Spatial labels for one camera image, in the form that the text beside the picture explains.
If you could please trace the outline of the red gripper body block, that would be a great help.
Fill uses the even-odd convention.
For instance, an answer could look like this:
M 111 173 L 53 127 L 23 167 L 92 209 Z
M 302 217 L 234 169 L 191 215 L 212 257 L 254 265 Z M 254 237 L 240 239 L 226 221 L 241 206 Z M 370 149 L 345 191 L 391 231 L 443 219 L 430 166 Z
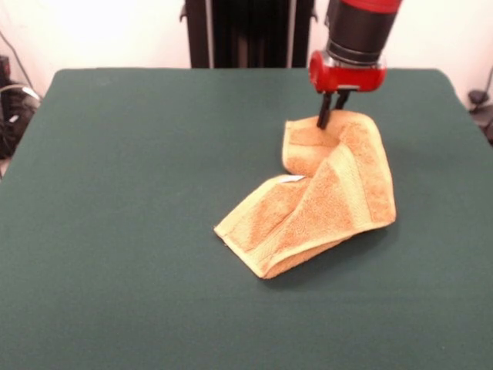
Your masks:
M 373 92 L 381 87 L 386 74 L 386 66 L 379 62 L 372 66 L 348 65 L 325 51 L 313 52 L 309 62 L 310 82 L 319 93 Z

